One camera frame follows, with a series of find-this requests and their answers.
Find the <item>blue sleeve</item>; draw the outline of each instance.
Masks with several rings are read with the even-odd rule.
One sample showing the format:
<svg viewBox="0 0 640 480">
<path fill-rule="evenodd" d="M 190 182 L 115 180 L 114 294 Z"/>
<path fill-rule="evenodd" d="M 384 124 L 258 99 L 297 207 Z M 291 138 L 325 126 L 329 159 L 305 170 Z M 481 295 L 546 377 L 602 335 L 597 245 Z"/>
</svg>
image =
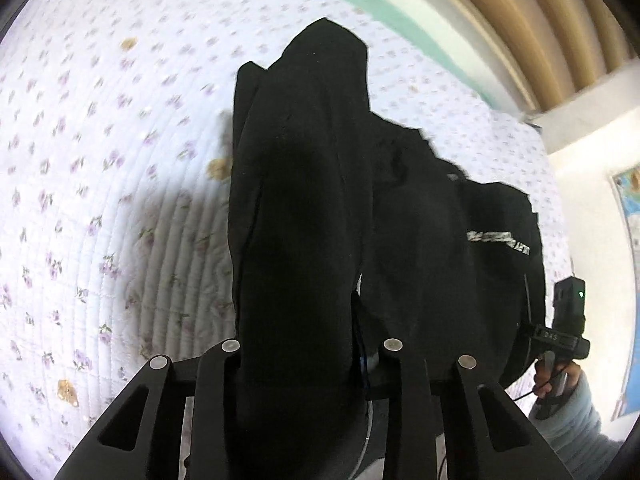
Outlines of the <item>blue sleeve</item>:
<svg viewBox="0 0 640 480">
<path fill-rule="evenodd" d="M 622 442 L 614 442 L 600 434 L 600 414 L 591 403 L 591 391 L 584 372 L 571 397 L 555 414 L 546 420 L 536 420 L 537 410 L 534 406 L 529 420 L 575 480 L 600 478 Z"/>
</svg>

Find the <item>human hand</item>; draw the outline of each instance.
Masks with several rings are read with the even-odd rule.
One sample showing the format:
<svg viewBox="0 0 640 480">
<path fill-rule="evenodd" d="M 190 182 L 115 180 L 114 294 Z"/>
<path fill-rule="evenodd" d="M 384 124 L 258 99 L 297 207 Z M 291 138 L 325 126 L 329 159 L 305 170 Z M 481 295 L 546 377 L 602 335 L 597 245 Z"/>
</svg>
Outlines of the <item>human hand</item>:
<svg viewBox="0 0 640 480">
<path fill-rule="evenodd" d="M 562 370 L 562 368 L 564 368 L 564 371 L 567 374 L 564 392 L 565 394 L 570 394 L 578 385 L 578 380 L 580 380 L 582 368 L 580 368 L 579 364 L 571 361 L 568 365 L 566 363 L 557 364 L 554 373 L 557 374 L 560 370 Z M 548 382 L 550 379 L 551 374 L 548 372 L 548 370 L 546 370 L 544 359 L 538 361 L 536 363 L 536 375 L 533 377 L 533 380 L 536 383 L 536 385 L 533 387 L 533 393 L 540 399 L 544 399 L 546 397 L 546 394 L 551 391 L 552 386 Z"/>
</svg>

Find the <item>green trim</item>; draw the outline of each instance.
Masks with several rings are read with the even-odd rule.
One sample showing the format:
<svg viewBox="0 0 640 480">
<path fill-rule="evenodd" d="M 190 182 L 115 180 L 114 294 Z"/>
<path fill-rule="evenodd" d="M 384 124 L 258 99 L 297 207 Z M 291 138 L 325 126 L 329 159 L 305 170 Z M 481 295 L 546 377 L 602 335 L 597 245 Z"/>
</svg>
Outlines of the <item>green trim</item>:
<svg viewBox="0 0 640 480">
<path fill-rule="evenodd" d="M 386 0 L 346 1 L 368 12 L 376 20 L 384 23 L 388 28 L 414 44 L 425 56 L 429 56 L 441 67 L 451 72 L 460 81 L 469 86 L 469 88 L 475 90 L 489 106 L 495 108 L 494 100 L 469 79 L 466 73 L 433 41 L 429 34 L 422 30 L 414 20 L 393 6 L 392 3 Z"/>
</svg>

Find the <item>flower pattern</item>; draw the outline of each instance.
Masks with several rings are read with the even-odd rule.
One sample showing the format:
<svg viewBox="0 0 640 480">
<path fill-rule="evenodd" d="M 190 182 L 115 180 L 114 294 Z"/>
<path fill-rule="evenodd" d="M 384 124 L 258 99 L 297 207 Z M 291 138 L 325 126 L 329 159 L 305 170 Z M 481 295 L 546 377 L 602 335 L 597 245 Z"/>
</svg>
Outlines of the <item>flower pattern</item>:
<svg viewBox="0 0 640 480">
<path fill-rule="evenodd" d="M 539 136 L 350 4 L 30 0 L 0 43 L 0 317 L 15 326 L 0 430 L 34 480 L 55 476 L 146 359 L 234 335 L 234 80 L 321 16 L 369 47 L 372 110 L 423 127 L 472 178 L 526 191 L 549 279 L 570 274 Z"/>
</svg>

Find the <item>black garment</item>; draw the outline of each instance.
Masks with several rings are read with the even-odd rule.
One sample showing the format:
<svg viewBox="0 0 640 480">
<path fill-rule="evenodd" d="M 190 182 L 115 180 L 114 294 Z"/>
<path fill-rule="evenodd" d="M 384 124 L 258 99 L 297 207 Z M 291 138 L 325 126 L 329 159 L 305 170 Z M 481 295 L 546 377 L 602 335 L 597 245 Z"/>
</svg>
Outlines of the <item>black garment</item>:
<svg viewBox="0 0 640 480">
<path fill-rule="evenodd" d="M 397 337 L 424 354 L 432 380 L 447 380 L 464 353 L 496 380 L 506 369 L 513 380 L 529 359 L 510 361 L 529 315 L 524 274 L 543 276 L 526 195 L 468 181 L 417 130 L 370 113 L 366 62 L 360 40 L 319 20 L 268 70 L 238 72 L 231 442 L 247 478 L 344 480 L 356 467 L 367 421 L 352 316 L 367 355 Z M 469 241 L 480 229 L 516 233 L 529 254 Z M 544 280 L 529 280 L 530 291 L 540 286 L 544 298 Z M 384 451 L 376 413 L 360 469 Z"/>
</svg>

